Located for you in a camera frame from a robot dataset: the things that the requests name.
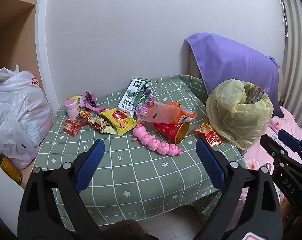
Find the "orange plastic bag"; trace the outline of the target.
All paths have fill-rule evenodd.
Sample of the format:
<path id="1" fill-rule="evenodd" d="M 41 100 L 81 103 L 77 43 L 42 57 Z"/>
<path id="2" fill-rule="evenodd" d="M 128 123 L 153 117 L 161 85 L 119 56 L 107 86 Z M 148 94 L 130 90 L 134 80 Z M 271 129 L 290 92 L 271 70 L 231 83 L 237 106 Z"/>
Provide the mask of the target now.
<path id="1" fill-rule="evenodd" d="M 142 122 L 182 124 L 192 121 L 197 116 L 197 113 L 189 111 L 181 103 L 155 102 L 143 117 Z"/>

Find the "wooden shelf unit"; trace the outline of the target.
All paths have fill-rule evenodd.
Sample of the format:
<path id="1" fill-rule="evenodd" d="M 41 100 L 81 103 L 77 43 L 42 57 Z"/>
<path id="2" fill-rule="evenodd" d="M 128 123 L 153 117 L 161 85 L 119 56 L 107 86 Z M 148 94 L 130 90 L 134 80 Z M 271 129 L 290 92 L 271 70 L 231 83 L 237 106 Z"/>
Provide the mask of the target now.
<path id="1" fill-rule="evenodd" d="M 28 71 L 43 87 L 36 55 L 37 0 L 0 0 L 0 69 Z"/>

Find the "yellow trash bag bin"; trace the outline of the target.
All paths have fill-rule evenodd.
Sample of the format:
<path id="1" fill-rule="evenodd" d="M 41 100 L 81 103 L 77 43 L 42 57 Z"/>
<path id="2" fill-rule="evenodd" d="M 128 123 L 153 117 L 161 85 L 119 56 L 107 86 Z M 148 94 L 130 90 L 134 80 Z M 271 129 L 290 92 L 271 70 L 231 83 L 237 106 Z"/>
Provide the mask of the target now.
<path id="1" fill-rule="evenodd" d="M 207 98 L 206 113 L 213 129 L 240 150 L 248 150 L 265 133 L 274 107 L 259 86 L 229 79 Z"/>

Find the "white plastic bag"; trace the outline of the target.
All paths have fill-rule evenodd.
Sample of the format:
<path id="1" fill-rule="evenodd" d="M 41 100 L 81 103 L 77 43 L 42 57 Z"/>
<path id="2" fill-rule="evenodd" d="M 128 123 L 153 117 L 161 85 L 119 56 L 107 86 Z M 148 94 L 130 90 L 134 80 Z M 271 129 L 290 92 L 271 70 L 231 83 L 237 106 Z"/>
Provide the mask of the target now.
<path id="1" fill-rule="evenodd" d="M 0 155 L 22 170 L 37 156 L 53 115 L 31 72 L 0 69 Z"/>

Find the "colourful tissue pack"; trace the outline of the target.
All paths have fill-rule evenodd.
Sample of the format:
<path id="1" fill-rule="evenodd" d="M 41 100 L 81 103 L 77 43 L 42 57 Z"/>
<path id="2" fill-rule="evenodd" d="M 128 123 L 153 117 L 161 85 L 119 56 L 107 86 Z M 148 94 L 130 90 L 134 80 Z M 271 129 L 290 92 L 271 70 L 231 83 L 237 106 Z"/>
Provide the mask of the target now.
<path id="1" fill-rule="evenodd" d="M 138 124 L 143 122 L 147 112 L 154 106 L 154 102 L 153 91 L 151 89 L 147 89 L 140 98 L 140 101 L 135 109 Z"/>

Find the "pink caterpillar toy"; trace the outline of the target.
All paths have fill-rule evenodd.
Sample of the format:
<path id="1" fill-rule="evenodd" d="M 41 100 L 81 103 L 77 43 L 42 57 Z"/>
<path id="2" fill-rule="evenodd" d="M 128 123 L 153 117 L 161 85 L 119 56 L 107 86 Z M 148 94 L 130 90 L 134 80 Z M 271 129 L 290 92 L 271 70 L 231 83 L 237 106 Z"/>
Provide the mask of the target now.
<path id="1" fill-rule="evenodd" d="M 142 124 L 138 124 L 133 129 L 133 141 L 139 140 L 142 145 L 146 146 L 148 150 L 157 152 L 160 155 L 168 155 L 170 157 L 181 155 L 182 149 L 176 144 L 169 144 L 164 141 L 160 141 L 149 134 L 146 128 Z"/>

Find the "beige striped curtain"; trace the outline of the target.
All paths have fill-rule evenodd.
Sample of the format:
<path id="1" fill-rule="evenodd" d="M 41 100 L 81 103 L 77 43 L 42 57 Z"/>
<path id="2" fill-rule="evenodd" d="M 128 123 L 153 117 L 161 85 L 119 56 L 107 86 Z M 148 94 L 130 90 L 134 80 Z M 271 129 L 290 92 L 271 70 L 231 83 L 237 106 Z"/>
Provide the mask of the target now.
<path id="1" fill-rule="evenodd" d="M 281 95 L 284 107 L 302 128 L 302 2 L 283 0 L 286 16 L 285 54 L 282 64 L 283 85 Z"/>

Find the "red cracker packet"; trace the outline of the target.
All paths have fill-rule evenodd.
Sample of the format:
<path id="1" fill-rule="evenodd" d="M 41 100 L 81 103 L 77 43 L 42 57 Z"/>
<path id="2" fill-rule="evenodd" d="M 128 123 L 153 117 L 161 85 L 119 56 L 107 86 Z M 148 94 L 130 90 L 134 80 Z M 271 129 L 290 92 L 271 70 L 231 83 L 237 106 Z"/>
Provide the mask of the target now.
<path id="1" fill-rule="evenodd" d="M 67 133 L 68 135 L 75 137 L 79 130 L 86 124 L 84 121 L 79 121 L 79 120 L 70 120 L 67 119 L 65 121 L 63 131 Z"/>

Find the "purple pillow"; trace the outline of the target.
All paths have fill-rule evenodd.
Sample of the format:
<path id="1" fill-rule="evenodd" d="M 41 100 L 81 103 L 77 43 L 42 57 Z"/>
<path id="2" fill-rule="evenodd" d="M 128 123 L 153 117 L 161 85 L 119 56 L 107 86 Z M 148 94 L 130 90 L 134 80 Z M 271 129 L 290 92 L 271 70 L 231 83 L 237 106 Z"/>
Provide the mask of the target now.
<path id="1" fill-rule="evenodd" d="M 274 107 L 273 116 L 284 117 L 279 105 L 279 69 L 275 59 L 213 33 L 197 33 L 186 41 L 208 94 L 229 79 L 250 82 L 268 94 Z"/>

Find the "pink round jar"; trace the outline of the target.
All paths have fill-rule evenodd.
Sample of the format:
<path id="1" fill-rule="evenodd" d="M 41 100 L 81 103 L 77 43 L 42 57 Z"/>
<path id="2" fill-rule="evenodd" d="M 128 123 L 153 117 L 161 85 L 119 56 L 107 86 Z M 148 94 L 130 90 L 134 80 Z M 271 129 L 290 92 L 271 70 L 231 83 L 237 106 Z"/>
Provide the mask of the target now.
<path id="1" fill-rule="evenodd" d="M 77 100 L 76 99 L 67 100 L 65 102 L 65 107 L 66 107 L 69 119 L 76 120 L 80 113 L 80 109 L 78 107 Z"/>

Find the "pink spoon shaped package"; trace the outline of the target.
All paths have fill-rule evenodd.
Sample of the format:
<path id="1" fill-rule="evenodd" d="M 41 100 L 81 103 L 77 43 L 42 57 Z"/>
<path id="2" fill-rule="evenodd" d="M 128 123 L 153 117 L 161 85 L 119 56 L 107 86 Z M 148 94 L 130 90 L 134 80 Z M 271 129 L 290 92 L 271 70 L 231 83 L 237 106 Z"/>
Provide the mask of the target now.
<path id="1" fill-rule="evenodd" d="M 109 111 L 109 108 L 97 108 L 97 107 L 93 107 L 91 105 L 86 105 L 85 106 L 87 109 L 89 109 L 90 111 L 93 111 L 95 113 L 97 113 L 98 115 L 101 115 L 103 112 Z"/>

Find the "green white milk carton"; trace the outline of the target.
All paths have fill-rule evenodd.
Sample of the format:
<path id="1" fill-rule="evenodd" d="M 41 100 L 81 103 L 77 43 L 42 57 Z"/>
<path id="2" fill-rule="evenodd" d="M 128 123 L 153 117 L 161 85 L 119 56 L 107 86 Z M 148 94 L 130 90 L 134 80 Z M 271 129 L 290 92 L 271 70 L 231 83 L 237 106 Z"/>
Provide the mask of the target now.
<path id="1" fill-rule="evenodd" d="M 141 97 L 150 84 L 151 80 L 133 78 L 127 90 L 124 92 L 124 96 L 122 96 L 117 108 L 121 111 L 124 111 L 132 118 L 135 114 L 135 109 Z"/>

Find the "red snack wrapper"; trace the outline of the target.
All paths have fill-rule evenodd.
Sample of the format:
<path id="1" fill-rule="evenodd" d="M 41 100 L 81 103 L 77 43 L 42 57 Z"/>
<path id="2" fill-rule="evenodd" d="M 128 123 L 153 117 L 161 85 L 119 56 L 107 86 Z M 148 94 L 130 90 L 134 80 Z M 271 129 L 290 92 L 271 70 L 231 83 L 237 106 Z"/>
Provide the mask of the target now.
<path id="1" fill-rule="evenodd" d="M 195 132 L 206 140 L 211 147 L 217 147 L 223 143 L 217 132 L 206 121 L 195 129 Z"/>

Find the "yellow snack packet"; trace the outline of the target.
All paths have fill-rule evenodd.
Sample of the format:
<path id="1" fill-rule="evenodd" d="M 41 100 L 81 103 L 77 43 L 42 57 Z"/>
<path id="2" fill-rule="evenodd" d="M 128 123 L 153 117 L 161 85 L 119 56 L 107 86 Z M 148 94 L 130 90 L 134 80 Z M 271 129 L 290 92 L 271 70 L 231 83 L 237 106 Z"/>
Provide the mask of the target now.
<path id="1" fill-rule="evenodd" d="M 129 132 L 137 125 L 137 121 L 135 119 L 131 118 L 124 111 L 116 108 L 104 111 L 101 115 L 106 117 L 112 126 L 116 128 L 119 137 Z"/>

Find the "gold red noodle snack packet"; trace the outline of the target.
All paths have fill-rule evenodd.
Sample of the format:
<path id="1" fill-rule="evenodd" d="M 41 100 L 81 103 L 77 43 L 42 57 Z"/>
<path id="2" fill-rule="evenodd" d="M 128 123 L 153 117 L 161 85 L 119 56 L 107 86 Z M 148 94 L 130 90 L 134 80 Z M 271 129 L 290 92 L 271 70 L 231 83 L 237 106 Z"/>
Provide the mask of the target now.
<path id="1" fill-rule="evenodd" d="M 81 111 L 80 116 L 88 122 L 95 130 L 102 134 L 116 134 L 116 129 L 111 126 L 107 120 L 103 119 L 99 115 L 95 113 L 91 113 L 89 111 Z"/>

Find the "pink yellow candy wrapper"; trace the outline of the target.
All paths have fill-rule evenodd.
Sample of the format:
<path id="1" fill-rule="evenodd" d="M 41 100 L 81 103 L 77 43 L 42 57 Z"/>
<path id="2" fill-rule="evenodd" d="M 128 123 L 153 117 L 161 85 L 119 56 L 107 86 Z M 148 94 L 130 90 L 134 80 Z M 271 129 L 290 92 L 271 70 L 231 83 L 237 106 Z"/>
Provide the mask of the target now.
<path id="1" fill-rule="evenodd" d="M 71 96 L 67 100 L 75 99 L 79 108 L 97 107 L 98 103 L 95 94 L 86 92 L 85 94 Z"/>

